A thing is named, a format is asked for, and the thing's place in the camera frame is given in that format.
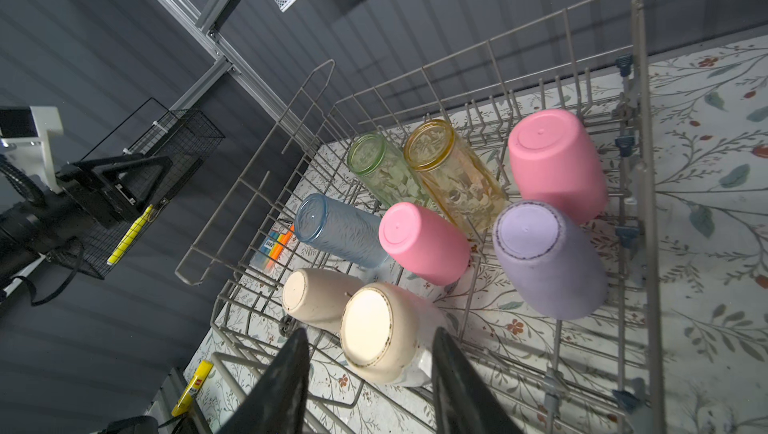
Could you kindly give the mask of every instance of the pink plastic cup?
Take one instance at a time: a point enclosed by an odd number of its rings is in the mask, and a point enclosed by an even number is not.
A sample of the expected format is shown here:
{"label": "pink plastic cup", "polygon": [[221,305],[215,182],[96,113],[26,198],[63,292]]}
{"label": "pink plastic cup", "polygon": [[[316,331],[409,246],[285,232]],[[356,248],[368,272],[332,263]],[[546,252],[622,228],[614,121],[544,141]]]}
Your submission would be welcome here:
{"label": "pink plastic cup", "polygon": [[525,117],[512,129],[508,145],[523,199],[546,202],[576,224],[603,211],[608,186],[600,157],[573,113],[549,109]]}
{"label": "pink plastic cup", "polygon": [[379,242],[394,260],[434,285],[455,283],[469,265],[464,233],[433,211],[400,202],[379,224]]}

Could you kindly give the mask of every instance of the glass tumbler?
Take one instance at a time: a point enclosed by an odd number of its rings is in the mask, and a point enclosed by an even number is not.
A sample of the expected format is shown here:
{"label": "glass tumbler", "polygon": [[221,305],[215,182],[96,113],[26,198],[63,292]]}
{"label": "glass tumbler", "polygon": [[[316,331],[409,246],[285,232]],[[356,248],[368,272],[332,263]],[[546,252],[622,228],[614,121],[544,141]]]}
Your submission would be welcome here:
{"label": "glass tumbler", "polygon": [[478,232],[492,226],[504,209],[502,187],[450,123],[424,122],[403,154],[448,220],[465,234],[472,235],[472,226]]}
{"label": "glass tumbler", "polygon": [[379,243],[381,221],[373,214],[314,193],[299,206],[293,232],[300,242],[372,269],[388,256]]}
{"label": "glass tumbler", "polygon": [[352,144],[346,165],[388,209],[398,202],[425,206],[429,201],[402,152],[378,132],[360,136]]}

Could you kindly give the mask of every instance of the floral pattern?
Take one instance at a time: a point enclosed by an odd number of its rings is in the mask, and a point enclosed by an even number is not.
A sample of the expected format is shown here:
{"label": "floral pattern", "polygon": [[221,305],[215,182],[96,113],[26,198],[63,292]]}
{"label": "floral pattern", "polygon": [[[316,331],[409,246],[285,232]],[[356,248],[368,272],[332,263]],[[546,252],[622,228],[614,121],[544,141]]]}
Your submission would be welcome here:
{"label": "floral pattern", "polygon": [[[764,389],[768,383],[767,57],[768,37],[760,37],[679,56],[650,67],[664,374],[670,432],[768,432],[765,409],[768,393]],[[593,74],[594,104],[590,114],[610,112],[622,90],[617,74],[598,75]],[[546,106],[559,106],[557,90],[554,86],[547,87]],[[582,93],[585,88],[581,83]],[[575,98],[574,86],[563,86],[566,108],[573,108]],[[543,107],[538,92],[519,95],[517,101],[523,113]],[[485,132],[486,126],[497,119],[490,107],[478,105],[473,114],[485,120],[482,124],[485,142],[473,146],[495,172],[503,158],[504,138],[499,135],[498,141],[485,139],[486,135],[491,138],[494,135],[490,128]],[[503,117],[508,117],[510,110],[504,101],[499,101],[497,108]],[[472,123],[466,113],[453,113],[451,117],[456,127],[465,127],[465,132],[480,132],[481,123],[476,117]],[[416,125],[418,123],[405,126],[404,131],[386,134],[399,144],[402,136]],[[617,168],[616,157],[610,153],[614,148],[612,136],[615,133],[593,138],[603,154],[609,188],[616,188],[618,174],[610,171]],[[340,156],[343,153],[342,147],[334,144],[323,146],[321,153],[330,150]],[[302,197],[313,190],[308,182],[324,187],[322,172],[336,167],[320,165],[327,162],[322,155],[315,162],[319,165],[314,169],[310,167],[306,179],[296,188]],[[343,168],[338,175],[327,195],[342,199],[353,176]],[[508,167],[501,182],[508,192],[515,191]],[[288,208],[293,209],[296,202],[298,200],[292,198]],[[360,192],[354,204],[370,210],[374,201],[370,195]],[[609,272],[618,270],[618,240],[614,235],[617,211],[617,204],[612,201],[604,215],[584,225]],[[628,205],[628,215],[637,215],[631,205]],[[358,275],[366,282],[399,280],[399,285],[434,301],[456,328],[465,323],[465,306],[471,302],[466,317],[467,341],[532,368],[546,370],[553,350],[555,323],[530,309],[502,269],[488,261],[490,256],[484,259],[479,254],[482,241],[473,239],[474,254],[468,273],[458,284],[446,288],[425,283],[416,275],[403,272],[394,262],[379,269],[354,267],[351,275]],[[311,247],[300,246],[296,255],[281,261],[294,268],[307,265],[317,254]],[[334,258],[329,259],[327,265],[345,272],[348,266]],[[469,274],[474,269],[478,275],[472,290]],[[265,274],[279,277],[276,273]],[[268,292],[258,275],[255,279],[244,276],[240,284],[252,292],[243,289],[236,293],[234,298],[238,303],[264,308],[265,313],[278,319],[283,315],[279,293],[274,303],[256,294]],[[628,281],[624,299],[627,379],[648,379],[645,302],[642,288]],[[607,303],[595,314],[563,323],[559,369],[565,381],[610,396],[610,390],[616,386],[618,312],[617,290],[612,288]],[[219,321],[224,322],[224,312],[219,315]],[[276,324],[264,317],[248,316],[244,309],[236,306],[229,310],[224,327],[275,346],[285,342]],[[309,336],[310,342],[320,339],[319,349],[312,357],[310,390],[317,396],[341,402],[352,402],[359,396],[354,409],[331,409],[332,414],[348,423],[352,430],[427,432],[427,426],[434,426],[431,404],[410,390],[362,384],[342,368],[346,361],[334,339],[312,329]],[[200,360],[214,351],[229,352],[224,341],[211,331],[187,366],[187,378]],[[226,367],[245,391],[254,385],[256,379],[244,366],[226,363]],[[525,432],[543,431],[547,412],[542,405],[541,386],[491,369],[478,367],[478,372]],[[238,405],[234,393],[215,370],[197,400],[213,430],[217,430]],[[410,414],[387,400],[404,405]],[[517,401],[536,410],[526,409]],[[340,432],[332,427],[329,415],[312,402],[308,403],[308,411],[332,432]],[[622,422],[613,413],[585,409],[568,398],[560,416],[570,425],[594,433],[616,432],[617,424]]]}

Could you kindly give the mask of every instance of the yellow marker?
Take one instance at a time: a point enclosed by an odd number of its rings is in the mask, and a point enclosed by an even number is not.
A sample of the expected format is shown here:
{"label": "yellow marker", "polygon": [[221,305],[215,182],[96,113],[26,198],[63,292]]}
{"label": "yellow marker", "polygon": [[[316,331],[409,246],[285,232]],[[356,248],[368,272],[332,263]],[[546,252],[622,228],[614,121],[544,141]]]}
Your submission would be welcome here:
{"label": "yellow marker", "polygon": [[130,226],[130,229],[128,229],[128,232],[125,233],[122,240],[120,241],[120,244],[118,244],[118,247],[114,250],[112,255],[109,256],[109,259],[107,259],[108,266],[114,266],[120,259],[123,258],[125,251],[128,250],[128,247],[130,247],[134,239],[136,239],[136,236],[139,235],[141,228],[144,227],[144,225],[147,223],[149,216],[152,214],[152,210],[152,206],[149,205],[144,213],[141,214],[141,217],[136,219],[133,225]]}
{"label": "yellow marker", "polygon": [[197,392],[200,391],[200,388],[203,386],[203,382],[205,382],[212,367],[214,367],[214,365],[208,361],[202,361],[200,365],[197,366],[194,376],[192,376],[190,383],[187,384],[187,389],[184,390],[184,394],[179,398],[174,410],[170,412],[173,417],[180,416],[189,410],[192,405],[192,400],[197,397]]}

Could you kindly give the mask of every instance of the cream cup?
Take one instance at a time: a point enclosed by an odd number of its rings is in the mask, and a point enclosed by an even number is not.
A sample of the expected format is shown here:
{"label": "cream cup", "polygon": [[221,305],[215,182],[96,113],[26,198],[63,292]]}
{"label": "cream cup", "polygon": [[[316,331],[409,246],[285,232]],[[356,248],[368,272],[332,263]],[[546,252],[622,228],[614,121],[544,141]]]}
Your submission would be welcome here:
{"label": "cream cup", "polygon": [[352,371],[376,384],[430,382],[432,339],[445,315],[427,299],[388,283],[369,284],[344,309],[341,345]]}
{"label": "cream cup", "polygon": [[304,324],[338,333],[344,306],[362,285],[335,270],[299,269],[283,286],[283,309]]}

